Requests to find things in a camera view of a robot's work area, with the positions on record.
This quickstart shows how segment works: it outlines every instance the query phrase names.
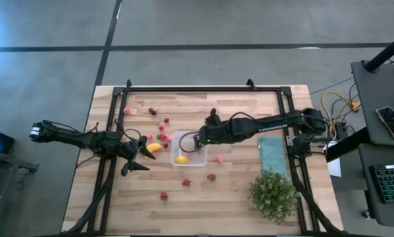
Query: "yellow lemon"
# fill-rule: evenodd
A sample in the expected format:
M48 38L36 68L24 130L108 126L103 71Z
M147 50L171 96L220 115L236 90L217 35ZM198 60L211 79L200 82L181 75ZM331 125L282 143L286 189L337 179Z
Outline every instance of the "yellow lemon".
M189 163L189 159L187 157L184 156L179 156L178 158L176 158L176 162L179 164L188 164Z

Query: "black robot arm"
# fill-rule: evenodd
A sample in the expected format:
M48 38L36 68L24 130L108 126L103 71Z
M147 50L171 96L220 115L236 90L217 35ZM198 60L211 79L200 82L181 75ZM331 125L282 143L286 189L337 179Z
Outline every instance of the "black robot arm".
M123 176L126 176L128 171L149 171L147 167L135 162L138 151L147 157L156 159L146 148L146 136L141 136L139 139L131 139L128 142L121 142L122 132L93 132L93 130L91 130L83 133L71 127L68 127L68 129L55 126L56 124L59 123L48 120L34 123L29 137L33 142L56 141L75 145L82 149L88 148L99 157L116 155L125 158L128 162L121 170L121 175Z
M245 115L246 118L234 118L239 114ZM207 144L233 144L251 138L259 132L285 127L298 129L304 134L305 141L299 142L300 146L309 145L314 136L326 131L322 114L316 109L292 111L265 118L253 118L251 115L239 112L225 121L221 121L216 109L213 109L210 116L205 119L205 125L200 128L198 134L194 135L194 142L196 148Z

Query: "potted plant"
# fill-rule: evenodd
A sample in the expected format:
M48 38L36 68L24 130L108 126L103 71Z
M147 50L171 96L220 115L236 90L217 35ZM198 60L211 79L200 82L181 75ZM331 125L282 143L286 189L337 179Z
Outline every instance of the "potted plant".
M289 177L282 173L263 171L261 176L251 183L249 196L261 216L268 220L282 223L295 214L299 193L296 192Z

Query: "gray floor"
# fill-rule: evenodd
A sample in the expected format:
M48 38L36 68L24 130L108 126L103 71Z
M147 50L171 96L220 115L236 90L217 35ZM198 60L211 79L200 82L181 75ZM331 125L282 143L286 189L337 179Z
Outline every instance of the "gray floor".
M0 1L0 47L104 45L115 0ZM394 40L390 0L124 0L113 45L230 43L385 43ZM315 92L351 77L350 63L382 48L112 52L103 85L308 84ZM33 122L49 119L84 129L102 52L0 53L0 131L16 139L17 157L40 163L14 189L0 236L61 229L78 149L35 144ZM349 80L330 90L347 94ZM312 94L322 109L324 91ZM327 100L330 106L334 98ZM347 116L356 130L362 112ZM345 230L394 236L366 221L361 191L333 179Z

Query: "green cloth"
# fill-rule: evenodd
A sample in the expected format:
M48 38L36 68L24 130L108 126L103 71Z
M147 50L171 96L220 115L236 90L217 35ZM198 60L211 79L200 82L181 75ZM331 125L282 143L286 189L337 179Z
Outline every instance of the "green cloth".
M271 169L274 172L280 172L283 175L289 176L282 136L261 136L259 149L262 171Z

